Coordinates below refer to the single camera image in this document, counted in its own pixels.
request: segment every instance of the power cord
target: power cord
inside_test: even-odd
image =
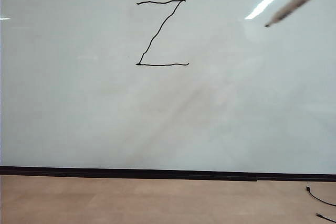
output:
[[[317,199],[318,201],[323,202],[323,203],[325,203],[325,204],[327,204],[327,205],[329,205],[329,206],[336,207],[335,204],[325,202],[324,200],[319,199],[318,197],[314,196],[314,195],[311,193],[311,191],[310,191],[310,187],[309,187],[309,186],[306,187],[306,190],[307,190],[307,192],[308,192],[314,199]]]
[[[325,219],[325,220],[328,220],[328,221],[331,221],[331,222],[336,223],[336,221],[334,221],[334,220],[332,220],[332,219],[329,219],[329,218],[327,218],[327,217],[324,217],[324,216],[321,215],[321,214],[316,213],[316,216],[318,216],[318,217],[320,217],[320,218],[322,218],[322,219]]]

